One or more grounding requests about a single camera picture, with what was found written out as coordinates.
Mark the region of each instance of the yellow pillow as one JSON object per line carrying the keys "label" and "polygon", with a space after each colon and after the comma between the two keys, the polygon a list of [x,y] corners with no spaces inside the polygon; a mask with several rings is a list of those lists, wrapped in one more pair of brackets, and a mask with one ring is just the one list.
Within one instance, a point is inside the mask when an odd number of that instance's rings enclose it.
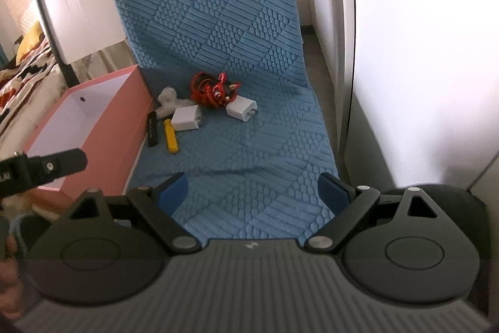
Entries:
{"label": "yellow pillow", "polygon": [[31,29],[26,33],[24,38],[22,39],[21,44],[19,44],[19,48],[17,50],[16,56],[16,65],[19,65],[22,59],[29,53],[31,50],[37,48],[45,37],[43,30],[41,28],[40,22],[37,20],[35,24],[31,27]]}

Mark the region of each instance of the white charger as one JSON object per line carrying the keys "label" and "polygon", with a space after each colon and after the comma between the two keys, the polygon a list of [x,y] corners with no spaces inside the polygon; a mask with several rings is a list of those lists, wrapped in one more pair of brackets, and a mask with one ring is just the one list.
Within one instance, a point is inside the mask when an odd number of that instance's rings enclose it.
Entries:
{"label": "white charger", "polygon": [[238,95],[234,101],[227,104],[225,110],[229,116],[247,122],[251,116],[258,112],[258,106],[253,99]]}
{"label": "white charger", "polygon": [[181,130],[199,129],[201,122],[201,108],[199,105],[185,106],[175,109],[172,118],[172,127],[176,132]]}

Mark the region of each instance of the black mount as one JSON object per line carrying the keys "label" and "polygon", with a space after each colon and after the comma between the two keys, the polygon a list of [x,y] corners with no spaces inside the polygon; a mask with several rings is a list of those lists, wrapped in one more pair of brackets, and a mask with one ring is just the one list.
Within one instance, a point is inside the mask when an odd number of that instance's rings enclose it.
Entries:
{"label": "black mount", "polygon": [[380,195],[321,176],[356,198],[305,242],[308,250],[335,255],[358,285],[385,300],[428,305],[467,295],[478,252],[421,188]]}
{"label": "black mount", "polygon": [[16,153],[0,161],[0,200],[83,171],[87,162],[86,154],[80,149],[41,157]]}
{"label": "black mount", "polygon": [[[305,250],[333,256],[354,284],[383,300],[431,305],[466,296],[480,265],[477,250],[423,190],[380,195],[330,174],[319,185],[326,204],[350,204]],[[82,194],[29,252],[38,291],[74,305],[116,302],[150,285],[172,257],[199,251],[199,241],[158,208],[160,192]]]}
{"label": "black mount", "polygon": [[144,289],[199,241],[154,202],[155,191],[104,197],[88,190],[37,241],[28,273],[45,297],[74,305],[120,301]]}

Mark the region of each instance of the metal screw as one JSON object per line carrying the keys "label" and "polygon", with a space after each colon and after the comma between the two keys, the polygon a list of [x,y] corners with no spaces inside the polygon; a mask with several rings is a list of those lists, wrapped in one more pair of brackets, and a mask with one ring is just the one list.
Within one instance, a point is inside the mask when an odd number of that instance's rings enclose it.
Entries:
{"label": "metal screw", "polygon": [[253,250],[254,248],[257,248],[259,244],[257,242],[251,242],[245,245],[246,248],[249,248],[250,250]]}
{"label": "metal screw", "polygon": [[180,236],[173,239],[173,245],[180,250],[188,250],[196,247],[198,241],[191,236]]}
{"label": "metal screw", "polygon": [[308,239],[308,245],[312,248],[330,248],[333,240],[326,236],[314,236]]}

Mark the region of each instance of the hand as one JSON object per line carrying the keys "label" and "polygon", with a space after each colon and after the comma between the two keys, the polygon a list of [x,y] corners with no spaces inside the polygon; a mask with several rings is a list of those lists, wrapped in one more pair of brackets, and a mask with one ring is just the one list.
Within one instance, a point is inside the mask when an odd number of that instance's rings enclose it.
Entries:
{"label": "hand", "polygon": [[13,257],[17,244],[12,235],[7,237],[6,246],[7,259],[0,261],[0,312],[15,321],[24,314],[24,298],[19,264]]}

